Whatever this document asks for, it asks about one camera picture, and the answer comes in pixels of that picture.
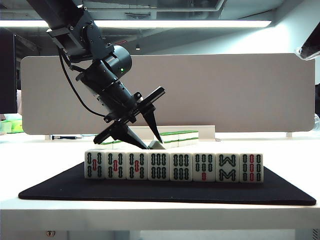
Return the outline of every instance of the white wall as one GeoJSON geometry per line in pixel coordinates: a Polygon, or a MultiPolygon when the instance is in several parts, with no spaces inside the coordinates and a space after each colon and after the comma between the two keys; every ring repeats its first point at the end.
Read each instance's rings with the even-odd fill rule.
{"type": "Polygon", "coordinates": [[[315,60],[315,84],[320,84],[320,57],[315,60]]]}
{"type": "Polygon", "coordinates": [[[280,21],[275,26],[224,35],[152,54],[293,53],[320,22],[320,0],[304,0],[281,17],[285,9],[292,7],[292,0],[287,2],[276,12],[275,19],[280,21]]]}

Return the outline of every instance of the white table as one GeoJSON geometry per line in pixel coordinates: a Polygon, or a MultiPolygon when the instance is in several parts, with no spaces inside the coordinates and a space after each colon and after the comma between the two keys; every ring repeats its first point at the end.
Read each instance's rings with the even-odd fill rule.
{"type": "MultiPolygon", "coordinates": [[[[320,137],[218,134],[192,148],[261,152],[264,165],[320,201],[320,137]]],[[[91,139],[0,136],[1,234],[12,231],[288,230],[320,228],[320,205],[22,200],[18,193],[83,161],[91,139]]]]}

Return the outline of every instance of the ceiling light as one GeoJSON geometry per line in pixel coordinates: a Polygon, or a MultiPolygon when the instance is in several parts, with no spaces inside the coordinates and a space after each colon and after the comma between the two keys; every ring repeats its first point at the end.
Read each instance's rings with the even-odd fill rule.
{"type": "MultiPolygon", "coordinates": [[[[101,28],[154,29],[154,28],[265,28],[271,21],[255,20],[96,20],[101,28]]],[[[0,27],[46,27],[43,20],[0,20],[0,27]]]]}
{"type": "Polygon", "coordinates": [[[96,20],[101,28],[265,28],[271,21],[247,20],[96,20]]]}
{"type": "Polygon", "coordinates": [[[48,28],[48,24],[43,20],[0,20],[0,27],[6,28],[48,28]]]}

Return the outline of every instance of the black cable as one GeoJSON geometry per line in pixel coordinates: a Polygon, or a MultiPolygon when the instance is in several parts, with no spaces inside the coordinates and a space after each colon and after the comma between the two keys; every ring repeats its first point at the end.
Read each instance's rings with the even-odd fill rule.
{"type": "Polygon", "coordinates": [[[251,15],[248,15],[248,16],[243,16],[243,17],[238,18],[238,20],[239,19],[245,19],[245,18],[253,17],[253,16],[256,16],[256,15],[259,15],[259,14],[265,14],[265,13],[268,13],[268,12],[272,12],[272,9],[271,10],[267,10],[267,11],[254,13],[254,14],[251,14],[251,15]]]}
{"type": "Polygon", "coordinates": [[[66,71],[66,68],[65,68],[65,65],[64,65],[64,62],[63,62],[63,59],[62,59],[62,53],[61,53],[61,50],[58,48],[58,52],[59,52],[59,59],[60,59],[60,63],[61,63],[61,67],[62,67],[62,70],[64,72],[64,75],[68,81],[68,83],[70,84],[70,87],[72,88],[74,94],[76,95],[76,97],[79,99],[80,103],[82,104],[82,106],[84,106],[85,109],[87,109],[90,113],[92,114],[95,114],[95,115],[98,115],[100,117],[105,117],[105,115],[103,114],[100,114],[98,112],[95,112],[95,111],[92,111],[89,107],[87,107],[87,105],[82,101],[81,97],[79,96],[79,94],[77,93],[77,90],[75,89],[74,85],[72,84],[69,76],[68,76],[68,73],[66,71]]]}

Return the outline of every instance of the green object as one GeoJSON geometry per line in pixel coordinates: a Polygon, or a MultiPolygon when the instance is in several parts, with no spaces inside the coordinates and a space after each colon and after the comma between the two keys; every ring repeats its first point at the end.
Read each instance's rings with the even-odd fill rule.
{"type": "Polygon", "coordinates": [[[182,142],[182,141],[188,141],[188,140],[196,140],[199,139],[198,137],[191,137],[191,138],[186,138],[186,139],[179,139],[178,142],[182,142]]]}
{"type": "Polygon", "coordinates": [[[170,144],[170,143],[174,143],[174,142],[178,142],[179,140],[171,140],[171,141],[163,141],[164,144],[170,144]]]}
{"type": "Polygon", "coordinates": [[[22,120],[4,120],[1,122],[1,130],[7,134],[23,133],[22,120]]]}
{"type": "Polygon", "coordinates": [[[182,131],[166,131],[161,132],[160,136],[168,136],[168,135],[177,135],[177,134],[190,134],[190,133],[198,133],[197,130],[182,130],[182,131]]]}
{"type": "Polygon", "coordinates": [[[11,133],[12,123],[4,120],[0,122],[0,132],[1,133],[11,133]]]}
{"type": "Polygon", "coordinates": [[[102,143],[100,143],[100,145],[109,145],[109,144],[112,144],[112,141],[110,141],[110,142],[102,142],[102,143]]]}

